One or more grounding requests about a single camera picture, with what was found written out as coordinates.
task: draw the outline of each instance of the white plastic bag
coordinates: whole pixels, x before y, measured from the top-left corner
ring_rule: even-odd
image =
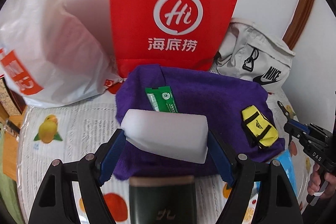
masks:
[[[121,78],[66,0],[7,0],[0,10],[0,62],[26,103],[57,107],[103,93]]]

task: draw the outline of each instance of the red paper bag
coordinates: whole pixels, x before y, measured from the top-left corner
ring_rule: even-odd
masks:
[[[160,64],[208,70],[237,0],[110,0],[118,70]]]

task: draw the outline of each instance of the metal screw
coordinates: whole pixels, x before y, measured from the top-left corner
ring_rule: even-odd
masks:
[[[87,154],[86,156],[85,156],[85,159],[86,160],[93,160],[95,158],[95,155],[94,154]]]
[[[280,161],[278,161],[278,160],[272,160],[272,163],[273,163],[273,165],[275,165],[275,166],[280,166]]]
[[[247,160],[247,156],[245,154],[239,154],[238,159],[240,160]]]
[[[53,160],[53,161],[51,162],[51,164],[52,164],[53,166],[57,166],[57,165],[59,165],[59,163],[60,163],[60,160]]]

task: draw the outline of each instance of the nike swoosh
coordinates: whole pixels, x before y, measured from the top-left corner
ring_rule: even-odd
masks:
[[[261,78],[262,78],[263,75],[259,75],[259,76],[256,76],[253,78],[253,82],[256,82],[258,83],[259,85],[267,85],[267,84],[273,84],[273,83],[276,83],[276,82],[279,82],[280,80],[274,80],[274,81],[262,81]]]

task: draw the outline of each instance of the blue gripper pad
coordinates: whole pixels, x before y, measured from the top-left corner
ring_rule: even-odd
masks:
[[[232,176],[231,163],[225,156],[224,151],[211,132],[208,133],[208,150],[220,176],[222,177],[222,180],[227,182],[228,185],[232,187],[235,179]]]
[[[126,137],[124,131],[120,132],[119,136],[107,152],[104,160],[101,163],[100,176],[98,182],[104,185],[112,177],[114,168],[118,162],[121,152],[124,150]]]
[[[301,124],[298,121],[293,120],[293,119],[288,120],[288,122],[309,135],[310,129],[308,127],[306,127],[304,124]]]

